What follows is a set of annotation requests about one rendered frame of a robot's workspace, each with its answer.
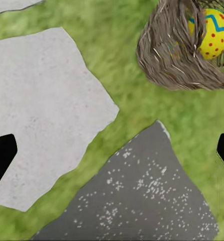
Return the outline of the wicker basket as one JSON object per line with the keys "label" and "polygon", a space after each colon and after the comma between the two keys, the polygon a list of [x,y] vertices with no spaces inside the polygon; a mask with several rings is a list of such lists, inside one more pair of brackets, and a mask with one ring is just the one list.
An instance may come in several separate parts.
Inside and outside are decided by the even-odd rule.
{"label": "wicker basket", "polygon": [[[169,90],[223,90],[224,68],[206,60],[199,51],[206,36],[206,7],[217,8],[214,0],[159,0],[141,30],[136,54],[147,79]],[[218,0],[224,5],[224,0]],[[204,4],[204,5],[202,5]],[[187,11],[186,11],[187,10]],[[194,16],[191,32],[188,14]]]}

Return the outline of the easter egg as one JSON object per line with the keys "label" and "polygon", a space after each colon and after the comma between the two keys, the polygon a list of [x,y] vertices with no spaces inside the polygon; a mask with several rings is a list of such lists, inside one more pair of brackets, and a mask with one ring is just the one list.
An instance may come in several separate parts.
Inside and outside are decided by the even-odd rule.
{"label": "easter egg", "polygon": [[[206,7],[202,11],[207,33],[198,49],[207,61],[214,60],[224,52],[224,12],[214,7]],[[193,15],[189,15],[187,23],[192,36],[195,23]]]}

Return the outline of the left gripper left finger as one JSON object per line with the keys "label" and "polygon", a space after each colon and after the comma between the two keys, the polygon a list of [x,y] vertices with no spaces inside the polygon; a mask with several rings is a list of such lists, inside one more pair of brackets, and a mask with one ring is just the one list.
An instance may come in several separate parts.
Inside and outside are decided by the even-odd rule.
{"label": "left gripper left finger", "polygon": [[0,180],[18,152],[17,143],[13,134],[0,137]]}

